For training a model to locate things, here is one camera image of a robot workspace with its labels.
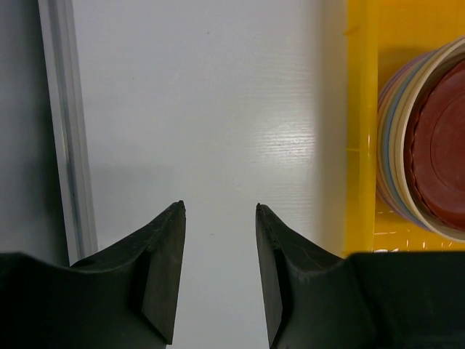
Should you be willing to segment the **blue plate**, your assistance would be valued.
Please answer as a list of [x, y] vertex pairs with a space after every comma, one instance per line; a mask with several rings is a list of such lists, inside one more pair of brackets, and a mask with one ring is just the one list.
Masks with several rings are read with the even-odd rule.
[[385, 100], [386, 105], [383, 109], [384, 123], [381, 135], [383, 181], [389, 191], [392, 203], [395, 204], [393, 211], [398, 213], [406, 220], [414, 222], [417, 225], [421, 225], [420, 221], [416, 218], [415, 214], [411, 213], [408, 206], [404, 204], [401, 192], [399, 192], [399, 190], [395, 187], [395, 177], [392, 175], [392, 173], [395, 171], [395, 154], [391, 156], [389, 154], [395, 152], [396, 150], [395, 138], [397, 125], [392, 126], [392, 122], [395, 115], [395, 110], [401, 98], [401, 94], [426, 60], [427, 59], [418, 62], [416, 65], [412, 65], [411, 68], [403, 74], [402, 78], [398, 79], [395, 85], [392, 85], [389, 99]]

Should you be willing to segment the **tan plate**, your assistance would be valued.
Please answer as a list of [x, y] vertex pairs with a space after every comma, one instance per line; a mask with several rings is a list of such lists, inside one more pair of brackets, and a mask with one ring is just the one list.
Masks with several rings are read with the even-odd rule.
[[411, 111], [413, 110], [420, 92], [426, 85], [428, 78], [432, 76], [441, 63], [445, 62], [449, 58], [455, 49], [453, 45], [446, 44], [439, 49], [433, 50], [435, 53], [424, 62], [401, 94], [392, 122], [392, 126], [397, 125], [395, 138], [396, 150], [389, 155], [391, 156], [395, 154], [395, 171], [392, 173], [395, 177], [395, 187], [399, 190], [399, 192], [401, 192], [404, 204], [408, 206], [411, 213], [415, 214], [416, 218], [420, 221], [421, 225], [416, 225], [425, 230], [442, 234], [442, 232], [448, 228], [445, 227], [445, 225], [438, 219], [433, 218], [427, 209], [417, 204], [417, 200], [413, 198], [413, 194], [408, 187], [407, 175], [405, 173], [404, 166], [404, 145], [406, 144], [405, 136], [407, 133], [408, 121], [411, 117]]
[[396, 72], [378, 116], [378, 191], [411, 223], [464, 241], [464, 38]]

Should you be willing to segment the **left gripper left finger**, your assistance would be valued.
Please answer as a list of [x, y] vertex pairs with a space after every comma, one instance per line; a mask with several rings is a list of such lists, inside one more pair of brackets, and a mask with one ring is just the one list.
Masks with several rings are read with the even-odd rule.
[[3, 348], [165, 348], [172, 344], [186, 209], [70, 267], [1, 255]]

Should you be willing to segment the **pink plate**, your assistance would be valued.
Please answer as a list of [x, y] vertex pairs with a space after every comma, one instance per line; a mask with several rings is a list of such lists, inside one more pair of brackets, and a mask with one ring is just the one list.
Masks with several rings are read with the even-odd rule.
[[422, 55], [419, 55], [413, 58], [412, 60], [410, 60], [408, 63], [404, 64], [403, 67], [399, 68], [395, 73], [393, 73], [390, 76], [389, 80], [384, 84], [383, 88], [381, 89], [379, 93], [378, 106], [377, 106], [378, 125], [377, 125], [377, 150], [376, 150], [376, 155], [377, 155], [376, 195], [391, 209], [395, 208], [395, 204], [392, 203], [389, 191], [386, 188], [386, 185], [384, 184], [384, 181], [383, 181], [382, 156], [381, 156], [381, 146], [382, 146], [381, 135], [382, 135], [383, 123], [384, 123], [383, 122], [383, 115], [384, 115], [383, 109], [384, 109], [384, 106], [386, 105], [385, 100], [389, 99], [392, 85], [395, 85], [397, 83], [397, 80], [401, 79], [403, 74], [406, 71], [408, 71], [412, 65], [416, 65], [418, 62], [428, 59], [434, 53], [435, 53], [434, 50], [430, 52], [425, 52]]

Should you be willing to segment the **red plate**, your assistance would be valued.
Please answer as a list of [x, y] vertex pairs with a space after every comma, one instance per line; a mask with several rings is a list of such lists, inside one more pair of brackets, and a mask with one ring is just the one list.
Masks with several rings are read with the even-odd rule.
[[464, 61], [422, 92], [408, 121], [408, 187], [433, 218], [464, 229]]

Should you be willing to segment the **tan plate front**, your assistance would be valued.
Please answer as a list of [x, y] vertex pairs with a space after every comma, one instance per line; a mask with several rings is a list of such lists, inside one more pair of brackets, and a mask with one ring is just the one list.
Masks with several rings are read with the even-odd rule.
[[407, 133], [408, 121], [411, 117], [411, 111], [413, 110], [420, 92], [426, 85], [428, 78], [432, 76], [441, 63], [445, 62], [449, 58], [455, 49], [453, 45], [446, 44], [439, 49], [433, 50], [435, 53], [424, 62], [401, 94], [392, 122], [392, 126], [397, 125], [395, 138], [396, 150], [389, 155], [391, 156], [395, 154], [395, 171], [392, 173], [395, 177], [395, 187], [399, 190], [399, 192], [401, 192], [404, 204], [408, 206], [411, 213], [415, 214], [416, 218], [420, 221], [421, 225], [416, 225], [425, 230], [442, 234], [442, 232], [448, 228], [445, 227], [445, 225], [438, 219], [433, 218], [427, 209], [417, 204], [417, 200], [413, 198], [413, 194], [408, 187], [407, 175], [405, 173], [404, 166], [404, 145], [406, 144], [405, 136]]

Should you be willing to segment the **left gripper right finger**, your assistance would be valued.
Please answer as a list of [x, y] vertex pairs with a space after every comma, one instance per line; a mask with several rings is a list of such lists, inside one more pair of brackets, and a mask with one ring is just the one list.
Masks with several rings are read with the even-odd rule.
[[271, 348], [462, 348], [464, 253], [340, 258], [256, 207]]

